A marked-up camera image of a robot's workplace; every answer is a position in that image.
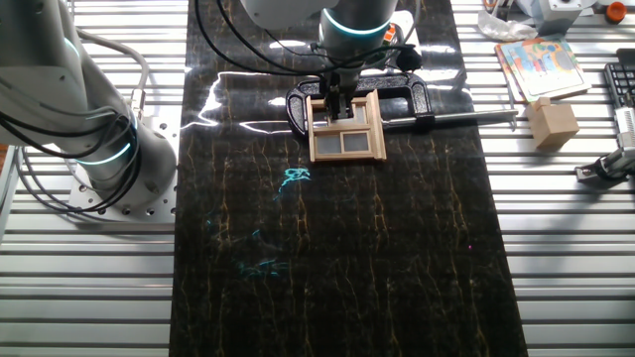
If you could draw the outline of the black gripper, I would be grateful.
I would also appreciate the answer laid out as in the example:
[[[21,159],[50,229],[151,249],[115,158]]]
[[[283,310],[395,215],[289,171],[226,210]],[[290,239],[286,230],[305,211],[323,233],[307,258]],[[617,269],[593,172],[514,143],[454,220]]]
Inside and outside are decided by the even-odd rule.
[[[324,97],[332,120],[352,117],[350,100],[358,85],[358,73],[329,72],[324,76]]]

